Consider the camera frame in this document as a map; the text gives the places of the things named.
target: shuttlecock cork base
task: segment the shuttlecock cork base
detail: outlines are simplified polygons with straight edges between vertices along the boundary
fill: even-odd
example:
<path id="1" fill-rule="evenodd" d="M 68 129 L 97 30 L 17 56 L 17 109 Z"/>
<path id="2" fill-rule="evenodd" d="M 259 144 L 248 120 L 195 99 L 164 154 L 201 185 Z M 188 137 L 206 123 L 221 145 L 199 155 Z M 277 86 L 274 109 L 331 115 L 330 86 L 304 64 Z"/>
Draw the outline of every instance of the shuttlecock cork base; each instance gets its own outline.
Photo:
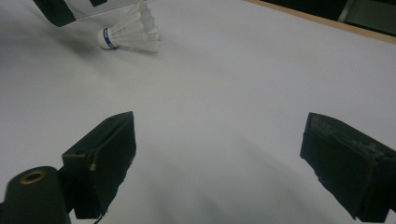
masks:
<path id="1" fill-rule="evenodd" d="M 117 24 L 99 31 L 97 41 L 102 49 L 124 46 L 156 52 L 160 47 L 160 35 L 151 10 L 142 0 Z"/>

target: white surface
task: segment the white surface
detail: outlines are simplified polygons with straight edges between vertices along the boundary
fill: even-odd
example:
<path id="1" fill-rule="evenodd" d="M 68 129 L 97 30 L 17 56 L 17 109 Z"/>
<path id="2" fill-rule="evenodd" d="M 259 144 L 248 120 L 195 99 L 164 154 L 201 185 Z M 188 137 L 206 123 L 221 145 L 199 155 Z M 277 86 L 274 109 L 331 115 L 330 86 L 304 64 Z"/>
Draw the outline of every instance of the white surface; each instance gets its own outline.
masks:
<path id="1" fill-rule="evenodd" d="M 97 46 L 121 13 L 55 28 L 0 2 L 0 191 L 133 110 L 137 155 L 101 223 L 359 223 L 300 159 L 304 125 L 396 148 L 396 46 L 239 0 L 149 6 L 154 55 Z"/>

